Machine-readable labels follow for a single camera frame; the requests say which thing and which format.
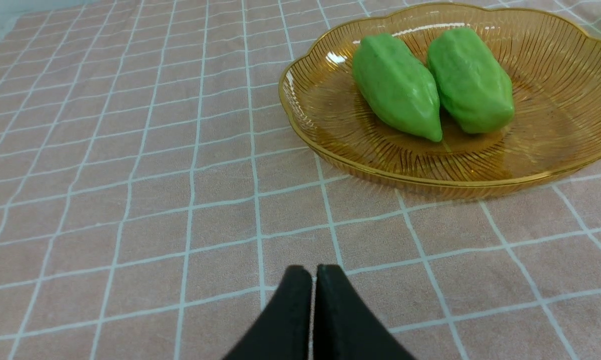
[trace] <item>tablecloth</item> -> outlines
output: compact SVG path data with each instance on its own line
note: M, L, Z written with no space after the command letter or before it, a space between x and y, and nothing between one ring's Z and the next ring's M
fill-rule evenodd
M0 360L213 360L287 265L339 264L421 360L601 360L601 160L433 202L346 176L277 82L419 0L103 0L0 43ZM601 37L601 0L534 7Z

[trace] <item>glass plate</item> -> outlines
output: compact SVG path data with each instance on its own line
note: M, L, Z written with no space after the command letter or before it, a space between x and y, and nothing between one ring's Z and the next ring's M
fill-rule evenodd
M433 143L380 121L351 75L360 39L389 32L425 61L451 27L471 27L513 82L515 119L467 135L441 112ZM278 84L291 127L321 158L349 174L436 196L502 196L568 176L601 159L601 39L535 9L430 3L331 29L290 64Z

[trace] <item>green vegetable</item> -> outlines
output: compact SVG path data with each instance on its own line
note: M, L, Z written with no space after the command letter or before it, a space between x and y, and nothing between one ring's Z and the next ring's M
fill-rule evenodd
M440 103L464 132L495 132L514 118L512 80L473 29L443 32L429 45L427 66Z
M433 142L443 139L434 77L401 39L367 36L352 63L360 93L383 123Z

